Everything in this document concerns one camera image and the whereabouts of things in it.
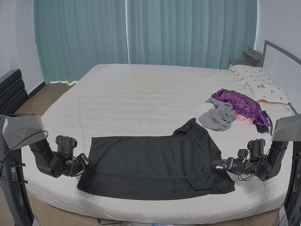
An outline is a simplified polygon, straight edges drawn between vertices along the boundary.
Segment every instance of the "black leather headboard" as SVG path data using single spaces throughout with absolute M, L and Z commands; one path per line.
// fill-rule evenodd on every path
M 21 71 L 12 70 L 0 78 L 0 114 L 12 114 L 28 99 Z

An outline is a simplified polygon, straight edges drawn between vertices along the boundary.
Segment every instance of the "floor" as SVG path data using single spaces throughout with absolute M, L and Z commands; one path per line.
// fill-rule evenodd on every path
M 66 83 L 51 83 L 41 89 L 30 100 L 27 100 L 20 109 L 17 110 L 17 113 L 33 113 L 42 116 L 46 110 L 70 88 L 71 86 Z M 41 226 L 91 226 L 110 224 L 119 226 L 121 224 L 119 221 L 97 219 L 58 209 L 39 201 L 31 194 L 28 194 L 28 198 L 31 208 L 37 215 Z M 13 226 L 13 218 L 1 189 L 0 205 L 0 225 Z M 278 211 L 279 209 L 275 209 L 247 218 L 240 218 L 216 224 L 202 224 L 202 226 L 272 226 L 276 220 Z

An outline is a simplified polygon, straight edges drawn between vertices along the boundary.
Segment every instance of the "white headboard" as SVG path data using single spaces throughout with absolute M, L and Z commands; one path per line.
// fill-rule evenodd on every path
M 294 112 L 301 113 L 301 60 L 266 40 L 260 66 L 286 92 Z

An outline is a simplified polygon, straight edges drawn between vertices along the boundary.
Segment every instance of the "floral pillow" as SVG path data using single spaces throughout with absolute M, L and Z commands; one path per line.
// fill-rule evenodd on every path
M 272 81 L 263 68 L 234 65 L 229 67 L 229 70 L 232 70 L 239 78 L 253 100 L 265 100 L 283 104 L 290 102 L 286 93 Z

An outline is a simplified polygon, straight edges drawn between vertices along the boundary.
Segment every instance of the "pile of clothes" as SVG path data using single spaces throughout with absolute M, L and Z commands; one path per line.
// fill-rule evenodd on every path
M 234 90 L 221 89 L 214 93 L 198 110 L 203 127 L 224 131 L 230 128 L 233 120 L 239 119 L 254 124 L 260 133 L 272 135 L 273 124 L 258 102 Z

